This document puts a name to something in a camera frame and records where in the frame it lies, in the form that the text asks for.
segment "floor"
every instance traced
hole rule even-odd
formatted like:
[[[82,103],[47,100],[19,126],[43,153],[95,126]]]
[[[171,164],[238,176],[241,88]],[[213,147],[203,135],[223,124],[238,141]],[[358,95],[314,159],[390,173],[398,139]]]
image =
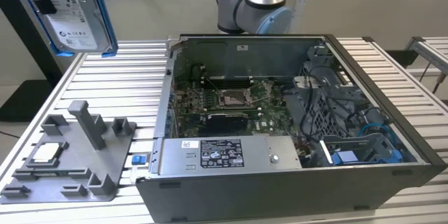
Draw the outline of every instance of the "floor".
[[[15,92],[19,86],[0,86],[0,106],[9,100],[10,96]],[[13,135],[22,136],[30,123],[7,123],[0,122],[0,131]],[[14,145],[18,142],[18,138],[0,134],[0,164],[7,158]]]

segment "motherboard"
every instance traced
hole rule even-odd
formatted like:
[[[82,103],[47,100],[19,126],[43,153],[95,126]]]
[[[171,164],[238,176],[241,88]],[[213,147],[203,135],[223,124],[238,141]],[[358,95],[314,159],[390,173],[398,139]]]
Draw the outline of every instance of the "motherboard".
[[[186,86],[175,92],[179,137],[297,135],[275,80],[206,77]]]

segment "blue cable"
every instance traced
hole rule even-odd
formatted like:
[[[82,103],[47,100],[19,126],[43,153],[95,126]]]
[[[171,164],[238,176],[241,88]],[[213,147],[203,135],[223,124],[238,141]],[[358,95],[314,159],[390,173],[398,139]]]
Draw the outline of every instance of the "blue cable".
[[[378,127],[383,128],[383,129],[387,131],[387,133],[390,133],[390,135],[391,135],[391,138],[393,138],[393,140],[394,140],[394,143],[393,143],[393,144],[397,144],[395,133],[394,133],[394,132],[390,130],[390,128],[386,127],[385,124],[382,124],[382,123],[370,123],[369,125],[366,125],[366,126],[362,128],[361,132],[358,133],[358,136],[361,137],[361,136],[363,135],[365,131],[367,130],[367,128],[369,128],[369,127],[373,127],[373,126],[378,126]]]

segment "hard drive label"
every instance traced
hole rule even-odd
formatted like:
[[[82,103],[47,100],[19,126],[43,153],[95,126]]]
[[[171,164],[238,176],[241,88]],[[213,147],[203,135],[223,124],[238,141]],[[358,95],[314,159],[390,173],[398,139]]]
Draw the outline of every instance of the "hard drive label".
[[[202,140],[202,167],[245,167],[242,140]]]
[[[70,48],[97,49],[98,45],[81,0],[51,0],[58,12],[46,17],[55,29],[58,39]]]

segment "slotted aluminum surface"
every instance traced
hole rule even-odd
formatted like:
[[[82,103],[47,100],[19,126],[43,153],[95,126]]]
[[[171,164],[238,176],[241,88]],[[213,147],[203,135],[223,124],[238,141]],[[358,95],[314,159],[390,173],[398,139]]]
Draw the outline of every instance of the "slotted aluminum surface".
[[[448,37],[413,38],[407,48],[414,49],[448,74]]]
[[[407,116],[433,148],[448,162],[448,109],[397,65],[374,42],[339,39],[385,93]],[[118,197],[111,202],[0,205],[0,223],[153,223],[137,187],[131,185],[131,156],[153,149],[154,124],[166,63],[165,41],[123,41],[117,57],[79,55],[65,78],[19,140],[0,172],[0,188],[23,164],[41,138],[49,113],[73,118],[65,109],[74,99],[90,102],[90,111],[106,120],[127,116],[138,131],[122,174]],[[139,172],[146,173],[147,166]],[[435,223],[448,220],[448,171],[426,186],[405,189],[377,211],[277,218],[233,223]]]

